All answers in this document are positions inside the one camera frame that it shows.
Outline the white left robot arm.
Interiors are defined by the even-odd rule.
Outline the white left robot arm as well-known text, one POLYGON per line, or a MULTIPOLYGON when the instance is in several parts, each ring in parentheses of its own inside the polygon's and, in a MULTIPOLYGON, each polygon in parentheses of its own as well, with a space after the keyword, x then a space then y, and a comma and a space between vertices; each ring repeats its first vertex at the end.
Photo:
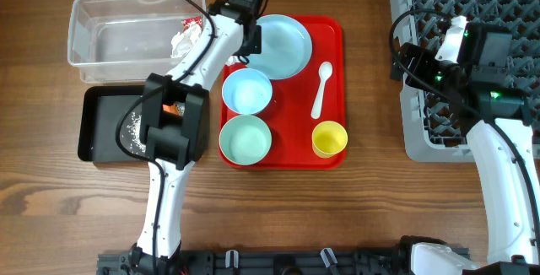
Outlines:
POLYGON ((177 66, 152 73, 140 108, 141 159, 148 162, 147 211, 128 266, 140 274, 177 274, 181 210, 189 174, 208 146, 209 92, 232 56, 262 50, 257 20, 268 0, 216 0, 202 10, 202 30, 177 66))

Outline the mint green bowl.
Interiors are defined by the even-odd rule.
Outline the mint green bowl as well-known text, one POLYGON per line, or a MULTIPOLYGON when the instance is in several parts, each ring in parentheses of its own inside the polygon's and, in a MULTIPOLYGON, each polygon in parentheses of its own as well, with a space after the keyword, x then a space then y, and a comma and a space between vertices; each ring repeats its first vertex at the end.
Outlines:
POLYGON ((264 159, 272 141, 268 125, 252 115, 233 117, 224 124, 219 134, 222 154, 237 165, 252 165, 264 159))

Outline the white rice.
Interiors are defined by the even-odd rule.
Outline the white rice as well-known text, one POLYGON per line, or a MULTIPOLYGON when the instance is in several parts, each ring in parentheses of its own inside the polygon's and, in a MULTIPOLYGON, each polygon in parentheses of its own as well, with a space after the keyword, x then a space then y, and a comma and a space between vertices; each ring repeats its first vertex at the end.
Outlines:
MULTIPOLYGON (((179 116, 184 115, 185 105, 175 103, 180 112, 179 116)), ((140 140, 140 127, 142 120, 142 106, 138 105, 124 121, 121 128, 121 142, 132 154, 145 155, 146 145, 140 140)))

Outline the white tissue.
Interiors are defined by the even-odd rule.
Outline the white tissue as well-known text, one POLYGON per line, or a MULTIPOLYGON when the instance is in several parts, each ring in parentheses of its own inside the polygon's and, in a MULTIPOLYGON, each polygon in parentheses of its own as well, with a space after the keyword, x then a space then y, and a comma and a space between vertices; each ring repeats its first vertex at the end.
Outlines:
POLYGON ((184 57, 195 45, 201 33, 202 28, 197 23, 194 23, 174 35, 171 39, 172 52, 170 57, 184 57))

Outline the red snack wrapper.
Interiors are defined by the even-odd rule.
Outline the red snack wrapper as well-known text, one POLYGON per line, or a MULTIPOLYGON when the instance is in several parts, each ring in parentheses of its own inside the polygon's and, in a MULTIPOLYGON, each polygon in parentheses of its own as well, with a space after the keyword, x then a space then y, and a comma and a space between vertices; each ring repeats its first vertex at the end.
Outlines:
POLYGON ((202 28, 203 22, 201 17, 192 17, 189 19, 182 20, 182 26, 184 30, 191 28, 192 26, 198 26, 202 28))

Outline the light blue plate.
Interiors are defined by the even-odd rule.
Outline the light blue plate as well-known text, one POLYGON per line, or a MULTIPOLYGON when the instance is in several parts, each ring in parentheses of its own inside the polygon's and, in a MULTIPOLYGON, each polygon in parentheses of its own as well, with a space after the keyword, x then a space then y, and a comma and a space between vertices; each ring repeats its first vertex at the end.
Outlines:
POLYGON ((306 27, 286 15, 261 17, 262 52, 248 56, 248 68, 264 73, 271 80, 291 78, 311 59, 312 41, 306 27))

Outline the orange carrot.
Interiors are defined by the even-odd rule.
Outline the orange carrot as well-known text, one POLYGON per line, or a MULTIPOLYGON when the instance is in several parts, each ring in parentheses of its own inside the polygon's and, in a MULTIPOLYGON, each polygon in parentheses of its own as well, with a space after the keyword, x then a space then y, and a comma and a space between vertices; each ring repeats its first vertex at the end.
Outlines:
POLYGON ((178 111, 178 107, 176 104, 172 105, 162 105, 162 108, 164 111, 173 114, 173 115, 180 115, 180 112, 178 111))

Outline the light blue bowl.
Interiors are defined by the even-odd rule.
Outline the light blue bowl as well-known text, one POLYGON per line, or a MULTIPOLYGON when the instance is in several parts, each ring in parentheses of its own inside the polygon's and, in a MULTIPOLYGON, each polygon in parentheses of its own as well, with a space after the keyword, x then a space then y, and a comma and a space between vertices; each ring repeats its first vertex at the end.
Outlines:
POLYGON ((242 68, 225 79, 221 94, 225 105, 234 113, 255 115, 270 103, 273 86, 261 71, 242 68))

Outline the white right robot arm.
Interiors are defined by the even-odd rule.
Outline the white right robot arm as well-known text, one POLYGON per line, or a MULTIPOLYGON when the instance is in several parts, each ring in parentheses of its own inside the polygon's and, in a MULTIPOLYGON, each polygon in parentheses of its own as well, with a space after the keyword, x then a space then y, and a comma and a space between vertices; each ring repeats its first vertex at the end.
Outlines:
POLYGON ((537 274, 539 181, 527 96, 503 85, 511 32, 431 10, 447 23, 433 53, 392 46, 391 78, 440 97, 458 115, 477 166, 489 229, 487 265, 434 239, 407 237, 399 269, 410 274, 537 274))

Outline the clear plastic wrap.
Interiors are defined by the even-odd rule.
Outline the clear plastic wrap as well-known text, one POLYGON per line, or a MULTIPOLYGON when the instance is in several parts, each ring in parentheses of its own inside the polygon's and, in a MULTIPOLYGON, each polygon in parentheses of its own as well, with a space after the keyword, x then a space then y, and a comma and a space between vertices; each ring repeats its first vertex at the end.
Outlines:
POLYGON ((239 58, 237 56, 232 56, 226 61, 225 65, 232 66, 232 65, 235 65, 236 63, 240 63, 239 58))

